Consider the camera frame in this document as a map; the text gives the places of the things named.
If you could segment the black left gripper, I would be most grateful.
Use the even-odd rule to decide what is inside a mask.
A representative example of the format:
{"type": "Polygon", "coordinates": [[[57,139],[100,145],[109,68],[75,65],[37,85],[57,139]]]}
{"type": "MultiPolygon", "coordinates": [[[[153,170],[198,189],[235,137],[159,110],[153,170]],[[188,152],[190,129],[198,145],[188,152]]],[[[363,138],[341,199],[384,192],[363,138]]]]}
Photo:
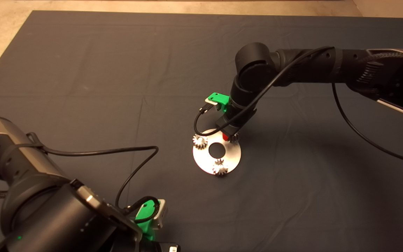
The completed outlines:
{"type": "Polygon", "coordinates": [[[172,242],[144,241],[140,243],[140,252],[181,252],[181,246],[172,242]]]}

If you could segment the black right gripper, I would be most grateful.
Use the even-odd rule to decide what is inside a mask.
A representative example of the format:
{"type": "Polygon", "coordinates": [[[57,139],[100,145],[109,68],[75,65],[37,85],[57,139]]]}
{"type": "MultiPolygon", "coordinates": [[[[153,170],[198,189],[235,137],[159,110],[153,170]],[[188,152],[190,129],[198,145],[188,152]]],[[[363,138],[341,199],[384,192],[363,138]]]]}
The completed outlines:
{"type": "Polygon", "coordinates": [[[231,107],[227,109],[227,111],[216,121],[216,126],[220,128],[223,124],[228,123],[228,125],[222,128],[220,131],[222,132],[223,140],[230,140],[229,135],[237,134],[240,129],[254,116],[256,113],[256,108],[252,108],[247,110],[245,113],[242,113],[237,117],[237,119],[231,121],[234,117],[242,112],[242,109],[231,107]]]}

